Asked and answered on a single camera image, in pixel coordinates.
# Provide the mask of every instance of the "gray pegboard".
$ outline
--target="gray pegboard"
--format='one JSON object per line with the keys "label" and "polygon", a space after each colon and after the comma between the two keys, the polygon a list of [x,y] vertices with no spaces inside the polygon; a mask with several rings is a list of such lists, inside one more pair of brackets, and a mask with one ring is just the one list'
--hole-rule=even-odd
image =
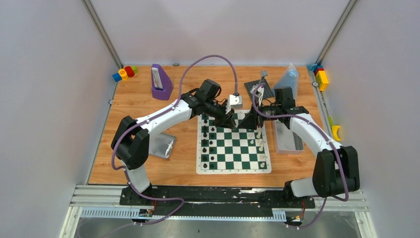
{"label": "gray pegboard", "polygon": [[[260,82],[259,80],[255,80],[252,82],[244,83],[245,88],[247,89],[248,95],[250,96],[251,100],[252,100],[252,93],[251,93],[252,86],[258,85],[259,82]],[[273,98],[274,94],[271,91],[270,85],[267,83],[267,80],[265,78],[262,80],[262,83],[265,84],[264,95],[262,96],[262,99]]]}

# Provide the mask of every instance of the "white backdrop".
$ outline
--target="white backdrop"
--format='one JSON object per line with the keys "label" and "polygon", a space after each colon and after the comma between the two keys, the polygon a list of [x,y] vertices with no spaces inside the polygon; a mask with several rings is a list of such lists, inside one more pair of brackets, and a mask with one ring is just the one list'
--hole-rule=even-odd
{"label": "white backdrop", "polygon": [[92,2],[124,64],[272,65],[315,62],[348,0]]}
{"label": "white backdrop", "polygon": [[380,238],[420,237],[419,9],[418,0],[359,1],[323,63]]}
{"label": "white backdrop", "polygon": [[0,237],[56,238],[117,67],[80,0],[0,5]]}

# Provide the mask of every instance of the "lego brick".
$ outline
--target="lego brick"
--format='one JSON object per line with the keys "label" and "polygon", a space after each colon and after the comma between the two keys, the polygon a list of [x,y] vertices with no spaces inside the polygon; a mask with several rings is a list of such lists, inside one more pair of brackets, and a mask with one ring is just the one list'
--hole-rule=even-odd
{"label": "lego brick", "polygon": [[318,74],[315,76],[315,78],[319,84],[319,90],[324,91],[328,86],[328,79],[327,79],[327,75],[325,74],[325,71],[323,70],[318,71]]}
{"label": "lego brick", "polygon": [[119,75],[121,76],[122,80],[127,80],[128,79],[128,75],[127,72],[124,69],[120,69],[118,71]]}
{"label": "lego brick", "polygon": [[316,63],[308,64],[308,65],[306,65],[306,68],[308,69],[309,72],[313,72],[316,69],[317,66],[318,65]]}
{"label": "lego brick", "polygon": [[316,74],[317,74],[320,70],[321,70],[321,71],[324,71],[324,69],[323,69],[323,68],[316,68],[316,69],[315,69],[315,71],[314,71],[315,76],[316,76]]}
{"label": "lego brick", "polygon": [[131,66],[131,68],[133,69],[134,73],[137,73],[139,71],[136,66]]}
{"label": "lego brick", "polygon": [[116,82],[119,82],[119,81],[121,81],[121,80],[122,80],[122,78],[121,78],[121,76],[119,75],[119,73],[115,73],[115,74],[113,74],[113,75],[112,75],[112,77],[114,78],[114,80],[115,80]]}
{"label": "lego brick", "polygon": [[125,71],[127,72],[127,75],[128,75],[128,77],[129,77],[129,78],[131,78],[131,77],[133,77],[133,76],[134,76],[134,71],[133,71],[133,68],[131,68],[130,66],[127,66],[127,67],[125,67],[124,69],[125,69]]}

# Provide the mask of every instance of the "wooden table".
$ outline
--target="wooden table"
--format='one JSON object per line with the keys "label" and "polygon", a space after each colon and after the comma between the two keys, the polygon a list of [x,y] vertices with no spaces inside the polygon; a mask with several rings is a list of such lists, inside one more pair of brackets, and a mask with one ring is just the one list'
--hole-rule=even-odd
{"label": "wooden table", "polygon": [[[115,131],[121,119],[127,115],[132,118],[146,116],[168,104],[178,96],[179,80],[185,66],[163,67],[171,78],[174,89],[169,101],[159,101],[152,98],[151,73],[149,66],[138,67],[135,77],[118,84],[115,98],[101,138],[99,150],[95,159],[90,184],[126,184],[123,171],[114,171],[111,167],[110,147]],[[251,108],[251,100],[246,92],[244,83],[260,78],[260,71],[268,72],[267,81],[273,86],[281,77],[286,67],[263,66],[237,66],[238,91],[243,98],[243,108]],[[311,80],[305,67],[298,67],[300,74],[298,88],[298,106],[305,106],[318,125],[322,125]],[[198,88],[205,79],[212,79],[222,87],[220,99],[233,93],[233,73],[228,66],[195,66],[187,73],[182,92]],[[266,122],[268,147],[270,149],[272,172],[270,174],[250,175],[199,175],[196,173],[196,146],[197,146],[197,117],[179,123],[169,128],[166,133],[176,136],[177,141],[170,159],[164,160],[149,156],[146,161],[146,170],[152,184],[161,185],[207,185],[207,186],[280,186],[289,180],[299,179],[312,175],[315,157],[305,146],[300,155],[279,155],[275,152],[274,138],[271,122]]]}

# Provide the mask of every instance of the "chessboard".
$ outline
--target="chessboard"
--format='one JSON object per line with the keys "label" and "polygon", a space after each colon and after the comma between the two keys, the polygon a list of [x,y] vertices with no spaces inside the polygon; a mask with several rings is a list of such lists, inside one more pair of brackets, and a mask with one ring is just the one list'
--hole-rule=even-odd
{"label": "chessboard", "polygon": [[[235,110],[238,125],[249,110]],[[265,126],[257,130],[214,126],[214,118],[198,116],[197,173],[266,174],[271,172]]]}

